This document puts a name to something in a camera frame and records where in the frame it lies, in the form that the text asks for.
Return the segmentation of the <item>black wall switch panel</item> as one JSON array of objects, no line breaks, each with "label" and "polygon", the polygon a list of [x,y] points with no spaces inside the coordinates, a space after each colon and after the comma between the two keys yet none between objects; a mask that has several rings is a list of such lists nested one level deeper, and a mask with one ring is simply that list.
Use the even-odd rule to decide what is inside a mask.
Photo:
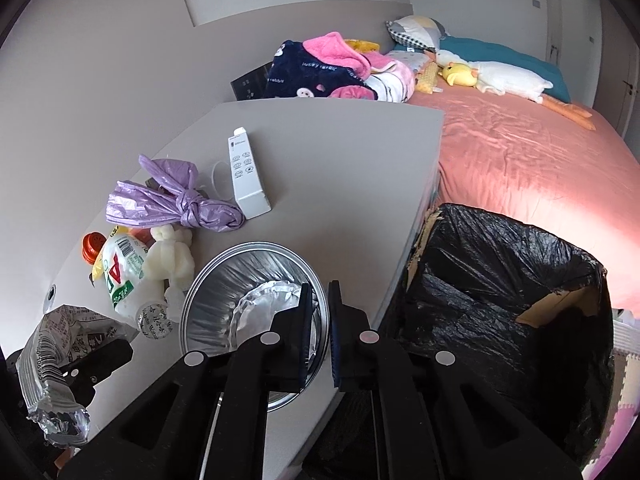
[{"label": "black wall switch panel", "polygon": [[232,80],[230,86],[235,99],[237,101],[261,99],[265,92],[271,65],[272,63],[268,62]]}]

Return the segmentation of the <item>purple knotted plastic bag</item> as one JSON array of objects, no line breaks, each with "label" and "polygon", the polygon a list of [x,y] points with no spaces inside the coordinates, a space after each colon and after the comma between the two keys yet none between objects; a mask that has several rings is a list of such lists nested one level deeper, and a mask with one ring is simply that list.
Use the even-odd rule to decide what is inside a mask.
[{"label": "purple knotted plastic bag", "polygon": [[105,219],[116,226],[151,229],[180,224],[188,229],[206,229],[217,233],[242,228],[242,210],[224,200],[205,198],[195,188],[198,167],[179,159],[138,159],[157,184],[149,188],[132,181],[118,181],[108,196]]}]

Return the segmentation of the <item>round foil tray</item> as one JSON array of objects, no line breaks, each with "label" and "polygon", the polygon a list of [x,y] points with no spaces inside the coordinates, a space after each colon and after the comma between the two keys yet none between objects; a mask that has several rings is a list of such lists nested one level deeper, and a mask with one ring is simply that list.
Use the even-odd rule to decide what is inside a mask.
[{"label": "round foil tray", "polygon": [[295,308],[303,285],[312,291],[306,383],[329,347],[330,309],[318,275],[296,252],[271,242],[233,246],[210,260],[186,292],[180,349],[219,356],[270,329],[274,316]]}]

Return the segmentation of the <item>checkered grey pillow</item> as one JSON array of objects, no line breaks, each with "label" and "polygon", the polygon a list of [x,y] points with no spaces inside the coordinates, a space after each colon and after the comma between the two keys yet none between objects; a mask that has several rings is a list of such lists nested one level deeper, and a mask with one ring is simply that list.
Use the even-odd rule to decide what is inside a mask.
[{"label": "checkered grey pillow", "polygon": [[448,36],[438,21],[426,16],[408,15],[385,23],[387,32],[396,44],[416,51],[436,52],[440,40]]}]

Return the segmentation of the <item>white AD drink bottle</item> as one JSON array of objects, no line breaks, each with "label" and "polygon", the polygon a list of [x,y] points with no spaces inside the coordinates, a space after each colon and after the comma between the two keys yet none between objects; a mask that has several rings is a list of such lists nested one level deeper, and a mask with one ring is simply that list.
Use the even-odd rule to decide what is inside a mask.
[{"label": "white AD drink bottle", "polygon": [[100,251],[106,291],[114,311],[143,336],[163,339],[172,330],[164,283],[143,271],[148,248],[129,232],[114,229]]}]

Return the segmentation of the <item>navy pink blanket pile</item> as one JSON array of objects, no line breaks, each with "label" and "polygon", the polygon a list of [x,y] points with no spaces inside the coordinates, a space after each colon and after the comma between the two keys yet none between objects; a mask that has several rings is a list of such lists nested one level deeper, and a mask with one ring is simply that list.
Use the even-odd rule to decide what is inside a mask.
[{"label": "navy pink blanket pile", "polygon": [[286,40],[274,54],[262,96],[403,103],[416,90],[414,71],[378,50],[360,51],[339,32]]}]

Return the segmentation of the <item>foam puzzle floor mat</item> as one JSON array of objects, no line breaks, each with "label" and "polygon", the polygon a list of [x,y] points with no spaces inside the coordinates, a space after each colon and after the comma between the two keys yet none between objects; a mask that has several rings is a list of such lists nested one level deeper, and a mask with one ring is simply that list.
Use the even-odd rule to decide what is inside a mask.
[{"label": "foam puzzle floor mat", "polygon": [[623,444],[639,415],[639,320],[627,310],[613,318],[614,384],[602,438],[582,470],[595,479]]}]

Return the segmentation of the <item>pink bed sheet mattress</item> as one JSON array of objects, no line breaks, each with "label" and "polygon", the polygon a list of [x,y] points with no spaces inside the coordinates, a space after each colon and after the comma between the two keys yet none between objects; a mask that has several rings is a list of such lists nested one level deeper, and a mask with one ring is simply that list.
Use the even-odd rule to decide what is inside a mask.
[{"label": "pink bed sheet mattress", "polygon": [[639,164],[598,113],[593,129],[519,96],[416,92],[442,110],[439,197],[539,226],[608,271],[615,309],[639,312]]}]

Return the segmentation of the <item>white goose plush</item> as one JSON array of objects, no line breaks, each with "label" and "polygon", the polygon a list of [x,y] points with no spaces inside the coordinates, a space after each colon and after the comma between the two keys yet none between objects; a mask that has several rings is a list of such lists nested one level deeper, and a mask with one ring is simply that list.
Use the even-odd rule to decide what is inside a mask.
[{"label": "white goose plush", "polygon": [[518,66],[500,62],[466,62],[460,56],[446,50],[439,50],[433,55],[433,60],[440,70],[449,63],[464,63],[475,68],[478,73],[477,85],[473,88],[480,93],[492,93],[496,96],[519,96],[522,99],[535,102],[548,110],[558,113],[582,128],[593,131],[596,127],[591,120],[592,114],[580,106],[564,103],[546,90],[553,87],[552,82],[541,78],[536,73]]}]

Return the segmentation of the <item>teal pillow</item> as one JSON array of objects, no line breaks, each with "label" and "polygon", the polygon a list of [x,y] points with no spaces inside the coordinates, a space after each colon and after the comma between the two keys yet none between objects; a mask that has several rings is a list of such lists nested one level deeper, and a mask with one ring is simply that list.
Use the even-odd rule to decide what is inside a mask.
[{"label": "teal pillow", "polygon": [[555,65],[541,61],[539,58],[518,52],[502,44],[454,36],[442,38],[439,41],[439,47],[468,62],[500,62],[530,70],[541,78],[552,82],[553,87],[546,90],[549,96],[564,103],[572,102],[561,71]]}]

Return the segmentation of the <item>black lined trash bin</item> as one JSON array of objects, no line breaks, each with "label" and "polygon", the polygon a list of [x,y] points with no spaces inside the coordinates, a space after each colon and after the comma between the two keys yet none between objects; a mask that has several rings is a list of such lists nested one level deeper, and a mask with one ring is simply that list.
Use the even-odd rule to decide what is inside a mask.
[{"label": "black lined trash bin", "polygon": [[582,248],[439,206],[385,333],[416,369],[442,479],[577,479],[613,388],[606,273]]}]

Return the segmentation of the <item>silver printed snack wrapper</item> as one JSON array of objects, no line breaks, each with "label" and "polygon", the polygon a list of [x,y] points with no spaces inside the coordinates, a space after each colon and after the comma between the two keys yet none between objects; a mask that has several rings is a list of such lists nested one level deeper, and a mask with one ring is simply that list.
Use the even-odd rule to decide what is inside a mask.
[{"label": "silver printed snack wrapper", "polygon": [[88,442],[90,415],[86,404],[66,382],[63,368],[111,342],[130,342],[131,326],[84,307],[61,306],[44,315],[16,362],[27,417],[51,444],[80,448]]}]

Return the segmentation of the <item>orange bottle cap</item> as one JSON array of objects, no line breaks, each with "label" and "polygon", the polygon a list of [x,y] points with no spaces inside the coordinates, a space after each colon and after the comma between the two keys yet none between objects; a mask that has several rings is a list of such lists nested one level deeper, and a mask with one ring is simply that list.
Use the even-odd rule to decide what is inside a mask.
[{"label": "orange bottle cap", "polygon": [[106,242],[106,237],[100,232],[87,233],[81,241],[81,255],[85,262],[93,266]]}]

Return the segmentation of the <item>yellow duck plush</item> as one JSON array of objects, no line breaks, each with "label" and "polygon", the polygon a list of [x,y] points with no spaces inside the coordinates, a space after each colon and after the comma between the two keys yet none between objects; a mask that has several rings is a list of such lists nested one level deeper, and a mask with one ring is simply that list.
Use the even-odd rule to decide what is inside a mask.
[{"label": "yellow duck plush", "polygon": [[473,88],[478,81],[477,70],[464,63],[449,63],[440,70],[440,76],[450,86]]}]

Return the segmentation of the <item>white carton box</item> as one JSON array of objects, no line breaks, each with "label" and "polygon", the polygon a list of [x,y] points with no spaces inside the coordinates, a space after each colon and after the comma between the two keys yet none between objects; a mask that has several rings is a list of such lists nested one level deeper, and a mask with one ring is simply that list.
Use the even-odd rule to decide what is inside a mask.
[{"label": "white carton box", "polygon": [[262,186],[250,138],[244,127],[235,128],[228,139],[233,197],[246,220],[254,219],[271,210]]}]

